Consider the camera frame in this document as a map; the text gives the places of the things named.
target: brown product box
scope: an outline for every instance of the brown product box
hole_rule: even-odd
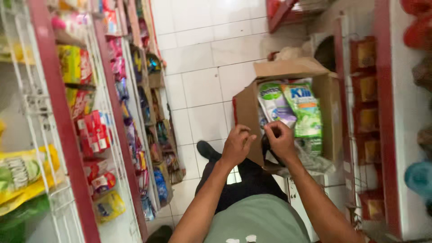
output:
[[[323,157],[333,162],[341,161],[343,157],[341,104],[339,83],[334,78],[335,75],[313,58],[255,63],[254,68],[257,75],[255,80],[233,98],[236,124],[250,127],[252,134],[258,136],[258,139],[252,144],[248,158],[261,166],[264,165],[257,110],[259,107],[258,84],[271,80],[312,77],[312,91],[314,96],[320,100]]]

